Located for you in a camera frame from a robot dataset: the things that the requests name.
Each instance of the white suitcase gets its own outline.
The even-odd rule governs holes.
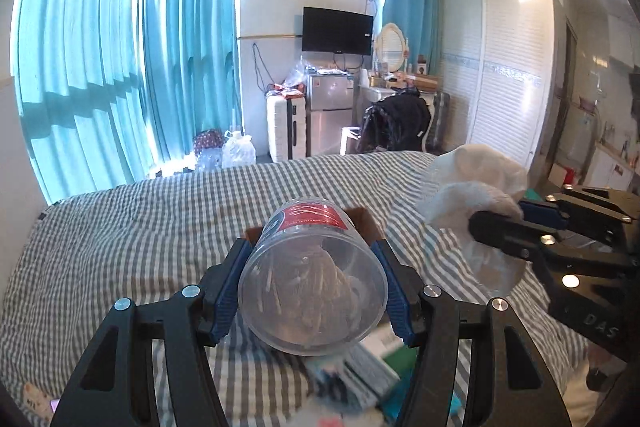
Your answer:
[[[306,156],[305,97],[267,98],[269,153],[274,163]]]

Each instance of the red label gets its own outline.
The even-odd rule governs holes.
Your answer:
[[[284,209],[284,219],[278,227],[280,230],[296,225],[327,225],[347,230],[340,214],[330,206],[322,203],[299,203]]]

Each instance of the brown cardboard box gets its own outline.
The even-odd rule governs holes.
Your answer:
[[[367,242],[367,245],[371,246],[376,241],[384,239],[384,236],[376,225],[373,216],[371,216],[366,208],[358,206],[356,208],[345,208],[344,211],[347,216],[349,216],[349,219],[351,219],[351,222],[353,223],[353,226],[356,227],[356,230],[358,230],[358,233]],[[262,227],[253,227],[244,231],[244,237],[255,246],[258,239],[260,239],[261,233]]]

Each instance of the transparent plastic cup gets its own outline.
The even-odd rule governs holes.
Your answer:
[[[265,343],[326,355],[362,340],[385,311],[380,261],[333,203],[294,200],[262,230],[238,285],[242,319]]]

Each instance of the refrigerator door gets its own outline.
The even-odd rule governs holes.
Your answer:
[[[310,122],[311,156],[340,154],[342,128],[351,125],[351,109],[312,111]]]
[[[316,75],[310,80],[309,98],[312,111],[353,107],[352,75]]]

